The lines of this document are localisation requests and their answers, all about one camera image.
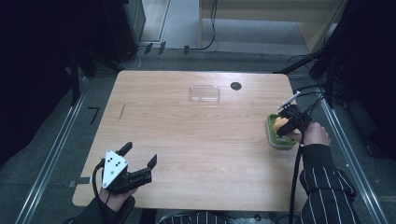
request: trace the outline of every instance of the human hand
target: human hand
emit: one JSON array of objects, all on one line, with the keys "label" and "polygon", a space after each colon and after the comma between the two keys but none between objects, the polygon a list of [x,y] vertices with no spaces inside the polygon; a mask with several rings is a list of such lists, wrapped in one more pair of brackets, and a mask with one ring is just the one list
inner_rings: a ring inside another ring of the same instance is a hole
[{"label": "human hand", "polygon": [[[290,133],[287,134],[287,137],[294,139],[297,142],[301,142],[302,135],[300,133]],[[312,144],[329,146],[330,143],[331,140],[329,138],[329,134],[326,132],[326,129],[323,126],[317,122],[308,125],[308,128],[305,130],[304,134],[305,146]]]},{"label": "human hand", "polygon": [[106,189],[100,189],[99,198],[111,210],[118,212],[128,197],[133,195],[136,191],[137,189],[132,189],[123,194],[112,194]]}]

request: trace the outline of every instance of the clear plastic container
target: clear plastic container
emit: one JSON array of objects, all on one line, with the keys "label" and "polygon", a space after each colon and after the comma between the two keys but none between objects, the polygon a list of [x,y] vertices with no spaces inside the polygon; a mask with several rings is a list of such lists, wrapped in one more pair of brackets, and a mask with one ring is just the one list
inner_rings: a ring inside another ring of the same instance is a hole
[{"label": "clear plastic container", "polygon": [[190,102],[195,105],[219,105],[220,89],[215,85],[192,85],[190,87]]}]

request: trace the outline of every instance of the green container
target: green container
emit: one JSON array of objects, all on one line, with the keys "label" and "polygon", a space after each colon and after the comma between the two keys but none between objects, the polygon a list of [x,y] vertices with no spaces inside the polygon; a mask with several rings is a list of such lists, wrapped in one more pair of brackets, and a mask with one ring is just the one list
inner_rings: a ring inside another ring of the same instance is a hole
[{"label": "green container", "polygon": [[281,149],[289,149],[294,147],[297,143],[295,140],[288,138],[287,136],[279,137],[274,131],[274,124],[276,118],[279,117],[276,114],[271,114],[267,117],[267,132],[268,132],[268,141],[271,146]]}]

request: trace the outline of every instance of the orange food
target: orange food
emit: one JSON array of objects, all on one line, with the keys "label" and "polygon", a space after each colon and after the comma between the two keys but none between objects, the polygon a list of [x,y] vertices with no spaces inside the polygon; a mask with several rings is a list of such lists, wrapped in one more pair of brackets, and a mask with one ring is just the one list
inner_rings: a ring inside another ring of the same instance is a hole
[{"label": "orange food", "polygon": [[277,132],[280,129],[280,127],[285,125],[288,121],[289,120],[285,118],[281,118],[281,117],[276,118],[275,123],[273,125],[274,131]]}]

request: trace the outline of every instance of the wooden table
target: wooden table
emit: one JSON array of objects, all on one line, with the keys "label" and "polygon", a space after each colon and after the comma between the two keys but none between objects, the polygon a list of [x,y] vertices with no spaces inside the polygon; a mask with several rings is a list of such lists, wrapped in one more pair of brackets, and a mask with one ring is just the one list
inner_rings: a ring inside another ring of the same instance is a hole
[{"label": "wooden table", "polygon": [[[232,90],[233,82],[242,89]],[[219,105],[189,101],[191,85],[218,85]],[[291,95],[288,77],[278,74],[120,72],[81,176],[92,175],[107,149],[132,141],[129,171],[158,154],[136,207],[288,211],[297,146],[272,148],[265,118]],[[300,183],[296,194],[301,211]],[[92,198],[92,185],[78,185],[73,203]]]},{"label": "wooden table", "polygon": [[[199,44],[202,19],[210,19],[214,0],[199,0]],[[217,19],[296,22],[309,52],[317,50],[338,22],[347,0],[219,0]]]}]

